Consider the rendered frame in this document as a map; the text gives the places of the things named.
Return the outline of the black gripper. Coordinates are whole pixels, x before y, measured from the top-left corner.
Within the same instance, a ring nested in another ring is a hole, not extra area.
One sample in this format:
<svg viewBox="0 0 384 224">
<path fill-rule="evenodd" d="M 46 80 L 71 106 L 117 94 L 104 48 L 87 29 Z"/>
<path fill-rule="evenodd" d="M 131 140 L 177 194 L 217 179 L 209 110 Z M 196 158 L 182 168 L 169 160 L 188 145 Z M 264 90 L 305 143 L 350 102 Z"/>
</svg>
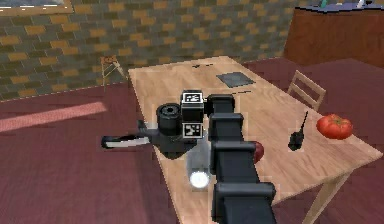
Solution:
<svg viewBox="0 0 384 224">
<path fill-rule="evenodd" d="M 151 143 L 167 159 L 177 159 L 197 145 L 196 139 L 184 139 L 182 135 L 181 107 L 176 103 L 160 105 L 156 110 L 157 127 L 150 128 L 138 121 L 138 135 L 103 136 L 105 149 L 127 148 Z"/>
</svg>

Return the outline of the small wooden stool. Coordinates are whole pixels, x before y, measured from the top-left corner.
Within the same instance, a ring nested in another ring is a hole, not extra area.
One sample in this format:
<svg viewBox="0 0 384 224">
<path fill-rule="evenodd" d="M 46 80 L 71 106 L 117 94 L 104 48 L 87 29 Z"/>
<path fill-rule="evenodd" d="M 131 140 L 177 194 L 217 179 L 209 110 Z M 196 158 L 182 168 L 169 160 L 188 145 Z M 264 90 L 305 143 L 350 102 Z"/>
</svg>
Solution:
<svg viewBox="0 0 384 224">
<path fill-rule="evenodd" d="M 129 77 L 120 65 L 116 55 L 102 56 L 100 58 L 102 86 L 106 87 L 107 78 L 115 71 L 117 71 L 125 80 Z"/>
</svg>

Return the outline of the clear glass bottle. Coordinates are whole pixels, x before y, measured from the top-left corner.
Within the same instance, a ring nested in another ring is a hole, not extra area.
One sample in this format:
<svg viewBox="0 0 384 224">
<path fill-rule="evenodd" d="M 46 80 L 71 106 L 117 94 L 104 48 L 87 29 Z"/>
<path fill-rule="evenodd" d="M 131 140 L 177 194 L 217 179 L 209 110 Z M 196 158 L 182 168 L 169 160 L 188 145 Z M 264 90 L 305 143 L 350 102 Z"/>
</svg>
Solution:
<svg viewBox="0 0 384 224">
<path fill-rule="evenodd" d="M 210 183 L 210 152 L 210 143 L 202 138 L 186 154 L 187 177 L 194 190 L 206 189 Z"/>
</svg>

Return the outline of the light wooden table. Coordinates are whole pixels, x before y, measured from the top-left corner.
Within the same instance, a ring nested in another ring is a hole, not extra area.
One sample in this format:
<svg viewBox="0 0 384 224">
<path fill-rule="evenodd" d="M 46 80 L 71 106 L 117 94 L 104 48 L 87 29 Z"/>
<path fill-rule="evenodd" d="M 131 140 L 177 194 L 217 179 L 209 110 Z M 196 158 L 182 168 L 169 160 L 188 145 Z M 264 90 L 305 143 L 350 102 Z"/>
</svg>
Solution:
<svg viewBox="0 0 384 224">
<path fill-rule="evenodd" d="M 318 187 L 303 221 L 313 224 L 382 155 L 357 137 L 325 138 L 320 114 L 227 56 L 129 75 L 181 224 L 276 224 L 274 204 Z"/>
</svg>

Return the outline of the grey flat laptop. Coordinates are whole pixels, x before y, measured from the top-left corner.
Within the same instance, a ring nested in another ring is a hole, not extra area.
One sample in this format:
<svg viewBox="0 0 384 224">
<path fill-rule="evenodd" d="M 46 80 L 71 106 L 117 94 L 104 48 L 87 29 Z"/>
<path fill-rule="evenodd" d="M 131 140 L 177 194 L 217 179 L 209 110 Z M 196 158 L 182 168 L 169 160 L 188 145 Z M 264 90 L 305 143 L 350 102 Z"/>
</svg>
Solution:
<svg viewBox="0 0 384 224">
<path fill-rule="evenodd" d="M 235 88 L 253 84 L 254 81 L 242 72 L 231 72 L 226 74 L 217 75 L 217 78 L 222 81 L 227 87 Z"/>
</svg>

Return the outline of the dark red apple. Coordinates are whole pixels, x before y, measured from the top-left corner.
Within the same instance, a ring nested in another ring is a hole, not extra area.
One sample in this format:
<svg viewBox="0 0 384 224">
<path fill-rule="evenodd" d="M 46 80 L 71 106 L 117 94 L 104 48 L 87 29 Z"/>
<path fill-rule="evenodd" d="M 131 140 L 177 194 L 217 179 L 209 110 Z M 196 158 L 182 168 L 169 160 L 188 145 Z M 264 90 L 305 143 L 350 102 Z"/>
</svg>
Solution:
<svg viewBox="0 0 384 224">
<path fill-rule="evenodd" d="M 257 163 L 264 156 L 264 147 L 261 143 L 255 141 L 256 150 L 254 153 L 254 163 Z"/>
</svg>

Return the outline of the black spray bottle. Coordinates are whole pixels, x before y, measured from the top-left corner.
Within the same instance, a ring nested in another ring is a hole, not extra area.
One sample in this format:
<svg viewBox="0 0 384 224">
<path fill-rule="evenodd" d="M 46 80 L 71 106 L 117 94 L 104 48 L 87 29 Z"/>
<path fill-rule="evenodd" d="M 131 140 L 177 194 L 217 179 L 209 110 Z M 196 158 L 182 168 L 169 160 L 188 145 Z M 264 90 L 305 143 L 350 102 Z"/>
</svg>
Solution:
<svg viewBox="0 0 384 224">
<path fill-rule="evenodd" d="M 292 151 L 296 151 L 302 147 L 303 140 L 304 140 L 304 126 L 306 120 L 303 120 L 300 130 L 297 132 L 293 132 L 290 136 L 290 140 L 288 143 L 288 147 Z"/>
</svg>

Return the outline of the light wooden chair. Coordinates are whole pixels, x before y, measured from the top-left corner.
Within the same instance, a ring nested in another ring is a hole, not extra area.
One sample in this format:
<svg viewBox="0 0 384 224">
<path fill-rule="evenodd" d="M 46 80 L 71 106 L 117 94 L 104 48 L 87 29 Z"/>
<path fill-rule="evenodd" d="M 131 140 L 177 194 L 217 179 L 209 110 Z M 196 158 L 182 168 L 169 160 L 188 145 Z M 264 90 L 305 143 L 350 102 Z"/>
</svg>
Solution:
<svg viewBox="0 0 384 224">
<path fill-rule="evenodd" d="M 306 103 L 308 103 L 313 110 L 318 111 L 326 94 L 326 90 L 306 75 L 296 70 L 292 81 L 288 87 L 287 93 L 295 92 Z"/>
</svg>

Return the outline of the red tomato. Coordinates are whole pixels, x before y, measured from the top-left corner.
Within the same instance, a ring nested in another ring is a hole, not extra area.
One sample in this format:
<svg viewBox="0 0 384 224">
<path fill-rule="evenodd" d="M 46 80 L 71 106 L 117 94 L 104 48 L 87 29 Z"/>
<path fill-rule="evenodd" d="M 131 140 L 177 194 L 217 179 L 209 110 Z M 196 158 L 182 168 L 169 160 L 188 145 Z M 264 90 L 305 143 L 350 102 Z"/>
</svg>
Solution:
<svg viewBox="0 0 384 224">
<path fill-rule="evenodd" d="M 323 116 L 317 121 L 317 130 L 328 139 L 343 140 L 352 135 L 353 124 L 350 120 L 336 114 Z"/>
</svg>

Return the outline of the brown wooden counter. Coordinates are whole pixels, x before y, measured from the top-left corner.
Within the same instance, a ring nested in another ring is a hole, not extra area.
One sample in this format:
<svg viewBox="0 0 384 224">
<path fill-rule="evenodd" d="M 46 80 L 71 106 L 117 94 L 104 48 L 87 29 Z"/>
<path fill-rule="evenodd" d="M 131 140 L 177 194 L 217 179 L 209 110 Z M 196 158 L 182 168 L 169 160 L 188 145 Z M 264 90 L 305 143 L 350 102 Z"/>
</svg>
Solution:
<svg viewBox="0 0 384 224">
<path fill-rule="evenodd" d="M 384 5 L 296 7 L 284 57 L 299 65 L 351 58 L 384 68 Z"/>
</svg>

